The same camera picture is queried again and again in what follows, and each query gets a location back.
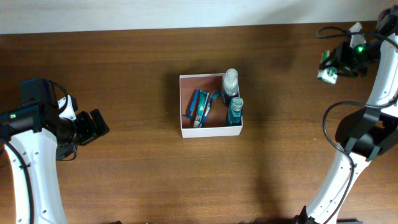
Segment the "green Dettol soap bar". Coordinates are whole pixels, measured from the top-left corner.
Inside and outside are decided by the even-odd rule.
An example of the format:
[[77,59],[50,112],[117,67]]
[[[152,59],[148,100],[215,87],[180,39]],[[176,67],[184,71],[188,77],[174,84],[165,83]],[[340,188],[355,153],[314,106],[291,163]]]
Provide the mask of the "green Dettol soap bar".
[[330,51],[326,50],[322,53],[320,68],[317,78],[325,83],[334,85],[337,81],[337,69],[333,66],[332,59],[329,59]]

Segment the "blue disposable razor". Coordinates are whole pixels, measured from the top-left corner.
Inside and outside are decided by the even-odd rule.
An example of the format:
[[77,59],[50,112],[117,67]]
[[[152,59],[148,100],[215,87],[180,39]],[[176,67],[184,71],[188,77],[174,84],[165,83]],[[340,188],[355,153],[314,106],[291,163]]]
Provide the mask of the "blue disposable razor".
[[194,120],[195,119],[195,117],[193,115],[193,110],[196,107],[197,99],[198,99],[198,96],[199,96],[199,92],[200,92],[199,90],[195,90],[193,92],[193,96],[192,96],[192,99],[190,100],[190,104],[189,104],[189,107],[188,107],[188,113],[187,114],[183,114],[182,115],[183,118],[188,118],[190,120]]

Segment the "Colgate toothpaste tube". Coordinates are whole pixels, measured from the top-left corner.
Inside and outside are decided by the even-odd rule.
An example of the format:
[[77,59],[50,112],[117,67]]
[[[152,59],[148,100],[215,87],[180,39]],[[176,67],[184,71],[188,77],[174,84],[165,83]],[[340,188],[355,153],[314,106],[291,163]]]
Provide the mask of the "Colgate toothpaste tube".
[[198,101],[198,106],[197,106],[197,115],[196,115],[194,123],[193,123],[194,128],[199,128],[203,114],[205,112],[208,97],[209,97],[209,93],[207,91],[200,90],[200,96],[199,96],[199,101]]

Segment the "blue toothbrush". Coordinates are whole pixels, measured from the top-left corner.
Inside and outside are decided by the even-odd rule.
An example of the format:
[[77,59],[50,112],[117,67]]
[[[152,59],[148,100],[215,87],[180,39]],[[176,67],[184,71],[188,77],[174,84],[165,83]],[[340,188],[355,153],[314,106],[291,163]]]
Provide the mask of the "blue toothbrush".
[[220,95],[219,91],[214,91],[214,92],[212,93],[212,95],[210,96],[210,99],[208,100],[208,103],[207,103],[207,106],[206,106],[205,114],[203,115],[203,117],[202,117],[202,119],[201,119],[201,123],[200,123],[200,125],[199,125],[199,128],[202,128],[202,127],[203,127],[203,125],[204,125],[204,123],[205,123],[205,120],[206,120],[206,118],[207,118],[207,116],[208,116],[208,114],[209,114],[209,112],[210,112],[210,110],[211,110],[212,102],[213,102],[214,100],[217,100],[217,98],[219,97],[219,95]]

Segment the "clear pump bottle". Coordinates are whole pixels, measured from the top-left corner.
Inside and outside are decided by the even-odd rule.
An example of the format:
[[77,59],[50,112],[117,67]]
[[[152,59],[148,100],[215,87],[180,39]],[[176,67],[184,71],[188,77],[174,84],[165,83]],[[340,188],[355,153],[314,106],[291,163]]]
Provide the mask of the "clear pump bottle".
[[222,77],[221,99],[226,106],[238,94],[238,71],[230,68]]

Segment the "blue Listerine mouthwash bottle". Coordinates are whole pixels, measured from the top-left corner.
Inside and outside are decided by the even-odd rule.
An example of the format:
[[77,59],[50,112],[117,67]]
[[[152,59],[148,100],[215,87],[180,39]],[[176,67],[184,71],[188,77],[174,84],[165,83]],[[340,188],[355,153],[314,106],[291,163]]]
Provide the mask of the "blue Listerine mouthwash bottle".
[[240,97],[234,97],[231,99],[228,113],[226,115],[227,126],[240,126],[242,121],[244,101]]

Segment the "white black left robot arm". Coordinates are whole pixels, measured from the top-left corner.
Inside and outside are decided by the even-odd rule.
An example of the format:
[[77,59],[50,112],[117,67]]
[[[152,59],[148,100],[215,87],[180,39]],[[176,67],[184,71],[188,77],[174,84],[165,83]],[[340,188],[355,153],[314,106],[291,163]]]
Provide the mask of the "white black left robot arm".
[[1,143],[12,170],[17,223],[66,223],[57,177],[58,161],[109,133],[99,110],[79,112],[76,99],[44,78],[21,82],[22,103],[1,113]]

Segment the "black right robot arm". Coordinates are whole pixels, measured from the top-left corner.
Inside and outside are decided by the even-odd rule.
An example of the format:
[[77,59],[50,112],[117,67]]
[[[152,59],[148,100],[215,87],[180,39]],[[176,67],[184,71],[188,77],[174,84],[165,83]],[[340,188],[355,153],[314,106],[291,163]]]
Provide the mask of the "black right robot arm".
[[318,79],[334,84],[340,76],[363,77],[373,63],[378,71],[366,103],[339,102],[359,110],[341,120],[334,139],[325,136],[336,149],[335,158],[317,195],[293,223],[338,223],[340,208],[362,171],[397,145],[397,6],[380,13],[369,42],[358,22],[338,31],[345,41],[323,52]]

